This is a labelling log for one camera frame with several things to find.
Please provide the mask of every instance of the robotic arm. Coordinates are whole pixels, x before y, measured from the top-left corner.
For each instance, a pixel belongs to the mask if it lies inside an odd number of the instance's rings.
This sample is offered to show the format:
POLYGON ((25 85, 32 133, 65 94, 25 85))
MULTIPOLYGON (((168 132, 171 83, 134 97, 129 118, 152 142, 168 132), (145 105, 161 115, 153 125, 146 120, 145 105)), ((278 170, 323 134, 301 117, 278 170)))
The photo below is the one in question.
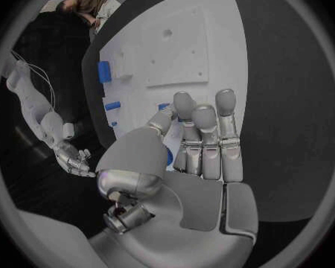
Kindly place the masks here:
POLYGON ((71 124, 65 124, 48 100, 35 89, 30 72, 28 63, 16 60, 12 54, 2 72, 7 79, 7 88, 20 99, 22 115, 27 125, 39 140, 54 151, 57 162, 66 172, 77 176, 95 177, 95 173, 89 171, 86 162, 91 156, 89 151, 78 151, 66 141, 74 135, 71 124))

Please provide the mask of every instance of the hole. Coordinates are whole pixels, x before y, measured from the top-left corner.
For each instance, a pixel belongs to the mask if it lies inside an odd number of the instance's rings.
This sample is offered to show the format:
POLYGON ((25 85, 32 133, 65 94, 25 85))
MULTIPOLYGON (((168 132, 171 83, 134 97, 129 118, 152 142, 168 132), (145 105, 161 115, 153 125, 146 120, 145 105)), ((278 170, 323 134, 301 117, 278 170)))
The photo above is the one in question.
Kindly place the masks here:
POLYGON ((164 37, 164 39, 170 39, 171 36, 172 36, 172 32, 171 32, 170 29, 167 29, 167 30, 165 30, 165 31, 163 32, 163 37, 164 37))

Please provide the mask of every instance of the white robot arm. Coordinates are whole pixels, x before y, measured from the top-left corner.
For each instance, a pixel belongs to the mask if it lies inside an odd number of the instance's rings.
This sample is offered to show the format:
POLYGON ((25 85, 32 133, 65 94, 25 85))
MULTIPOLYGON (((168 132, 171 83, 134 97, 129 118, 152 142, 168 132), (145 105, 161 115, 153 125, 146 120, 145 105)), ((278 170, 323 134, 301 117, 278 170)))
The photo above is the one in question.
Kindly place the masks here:
POLYGON ((35 89, 30 77, 30 66, 10 54, 2 75, 7 79, 7 88, 20 99, 27 125, 39 140, 54 151, 59 165, 68 173, 95 177, 86 162, 90 157, 89 151, 78 151, 66 141, 74 135, 72 125, 65 124, 48 100, 35 89))

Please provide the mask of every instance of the person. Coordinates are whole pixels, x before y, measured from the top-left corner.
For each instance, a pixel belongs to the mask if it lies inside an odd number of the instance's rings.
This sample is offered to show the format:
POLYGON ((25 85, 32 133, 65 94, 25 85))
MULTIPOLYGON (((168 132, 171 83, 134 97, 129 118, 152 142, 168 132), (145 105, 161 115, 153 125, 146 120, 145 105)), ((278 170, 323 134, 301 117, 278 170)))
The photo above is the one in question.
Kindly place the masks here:
POLYGON ((56 11, 59 13, 76 13, 98 33, 108 18, 119 8, 116 0, 64 0, 56 11))

